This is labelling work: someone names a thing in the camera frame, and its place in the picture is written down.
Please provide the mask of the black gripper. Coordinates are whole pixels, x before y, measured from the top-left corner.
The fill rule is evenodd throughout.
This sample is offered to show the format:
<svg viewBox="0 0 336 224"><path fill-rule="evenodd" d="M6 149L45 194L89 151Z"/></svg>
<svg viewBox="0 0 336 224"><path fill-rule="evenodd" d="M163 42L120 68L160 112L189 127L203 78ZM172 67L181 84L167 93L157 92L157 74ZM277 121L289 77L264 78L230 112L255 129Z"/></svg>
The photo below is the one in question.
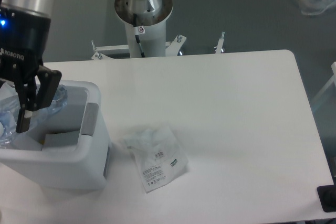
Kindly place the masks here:
<svg viewBox="0 0 336 224"><path fill-rule="evenodd" d="M51 19L7 8L1 0L1 79L14 81L19 97L16 132L29 130L33 112L51 105L62 74L43 65Z"/></svg>

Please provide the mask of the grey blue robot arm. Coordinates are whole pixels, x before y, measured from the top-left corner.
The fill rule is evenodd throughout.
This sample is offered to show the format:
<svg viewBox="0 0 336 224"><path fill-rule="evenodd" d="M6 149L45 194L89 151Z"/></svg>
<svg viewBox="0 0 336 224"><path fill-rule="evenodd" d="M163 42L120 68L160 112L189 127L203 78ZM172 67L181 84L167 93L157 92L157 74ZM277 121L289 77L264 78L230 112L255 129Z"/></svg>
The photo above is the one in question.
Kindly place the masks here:
<svg viewBox="0 0 336 224"><path fill-rule="evenodd" d="M35 111L49 107L61 73L44 66L55 0L1 0L1 82L11 82L19 97L16 132L28 131ZM165 25L172 0L115 0L127 30L131 57L164 56Z"/></svg>

